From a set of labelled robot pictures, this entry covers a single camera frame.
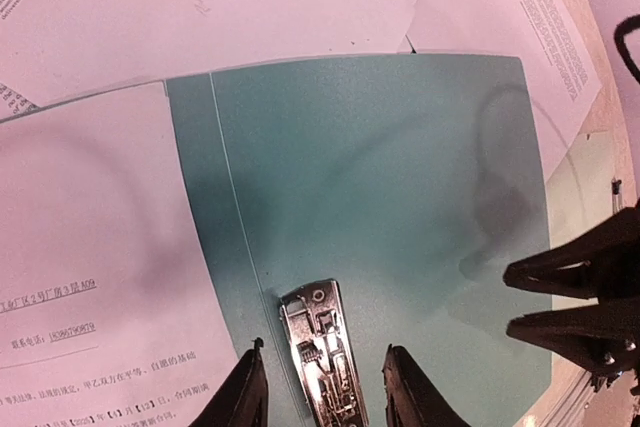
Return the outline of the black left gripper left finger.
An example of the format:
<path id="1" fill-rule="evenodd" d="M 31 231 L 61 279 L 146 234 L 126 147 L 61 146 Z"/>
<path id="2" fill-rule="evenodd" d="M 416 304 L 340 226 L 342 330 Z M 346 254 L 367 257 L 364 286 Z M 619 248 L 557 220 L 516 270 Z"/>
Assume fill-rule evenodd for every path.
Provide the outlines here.
<path id="1" fill-rule="evenodd" d="M 266 427 L 269 387 L 257 337 L 189 427 Z"/>

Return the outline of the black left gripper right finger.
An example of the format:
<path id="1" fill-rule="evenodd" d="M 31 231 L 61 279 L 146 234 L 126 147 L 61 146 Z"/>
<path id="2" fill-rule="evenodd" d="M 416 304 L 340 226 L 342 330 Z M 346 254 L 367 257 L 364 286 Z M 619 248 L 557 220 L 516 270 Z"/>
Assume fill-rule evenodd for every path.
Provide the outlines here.
<path id="1" fill-rule="evenodd" d="M 387 426 L 468 427 L 405 347 L 388 346 L 382 372 Z"/>

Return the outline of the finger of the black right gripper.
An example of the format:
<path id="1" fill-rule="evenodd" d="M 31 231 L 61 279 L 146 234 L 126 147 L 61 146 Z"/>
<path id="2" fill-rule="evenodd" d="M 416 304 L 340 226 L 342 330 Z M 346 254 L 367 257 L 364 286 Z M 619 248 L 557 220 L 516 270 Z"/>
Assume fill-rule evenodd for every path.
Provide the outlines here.
<path id="1" fill-rule="evenodd" d="M 639 207 L 625 207 L 574 240 L 509 264 L 505 285 L 600 301 L 639 295 Z"/>
<path id="2" fill-rule="evenodd" d="M 639 308 L 584 306 L 527 314 L 506 334 L 549 350 L 599 377 L 639 370 Z"/>

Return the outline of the metal folder clip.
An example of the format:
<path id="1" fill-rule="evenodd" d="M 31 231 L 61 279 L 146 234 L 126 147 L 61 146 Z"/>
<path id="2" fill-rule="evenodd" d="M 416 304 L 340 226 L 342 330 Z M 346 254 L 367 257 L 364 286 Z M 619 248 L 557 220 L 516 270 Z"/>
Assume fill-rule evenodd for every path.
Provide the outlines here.
<path id="1" fill-rule="evenodd" d="M 311 282 L 280 298 L 291 358 L 318 426 L 367 426 L 339 283 Z"/>

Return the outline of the printed paper sheet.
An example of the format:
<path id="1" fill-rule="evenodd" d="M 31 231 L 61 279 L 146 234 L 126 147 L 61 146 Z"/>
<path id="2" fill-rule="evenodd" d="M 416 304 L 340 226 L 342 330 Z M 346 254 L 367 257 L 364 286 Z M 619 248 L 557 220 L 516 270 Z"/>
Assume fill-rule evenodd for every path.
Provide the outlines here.
<path id="1" fill-rule="evenodd" d="M 160 83 L 1 125 L 1 422 L 186 426 L 236 364 Z"/>

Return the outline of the dark green folder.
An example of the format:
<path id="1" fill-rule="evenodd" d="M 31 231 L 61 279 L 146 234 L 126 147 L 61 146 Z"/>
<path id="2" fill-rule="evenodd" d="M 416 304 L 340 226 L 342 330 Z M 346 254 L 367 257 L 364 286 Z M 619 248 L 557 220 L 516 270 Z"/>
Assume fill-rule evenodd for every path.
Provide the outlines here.
<path id="1" fill-rule="evenodd" d="M 372 425 L 405 347 L 473 426 L 511 426 L 549 386 L 504 286 L 549 246 L 533 109 L 515 57 L 396 54 L 266 64 L 166 84 L 186 191 L 234 346 L 264 340 L 269 420 L 309 426 L 280 298 L 340 286 Z"/>

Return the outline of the printed paper stack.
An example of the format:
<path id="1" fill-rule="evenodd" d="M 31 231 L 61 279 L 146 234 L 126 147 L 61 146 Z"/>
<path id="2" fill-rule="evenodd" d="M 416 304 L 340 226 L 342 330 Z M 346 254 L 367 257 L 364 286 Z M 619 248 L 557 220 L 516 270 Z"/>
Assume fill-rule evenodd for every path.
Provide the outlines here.
<path id="1" fill-rule="evenodd" d="M 1 81 L 39 106 L 281 59 L 393 53 L 417 0 L 1 0 Z"/>

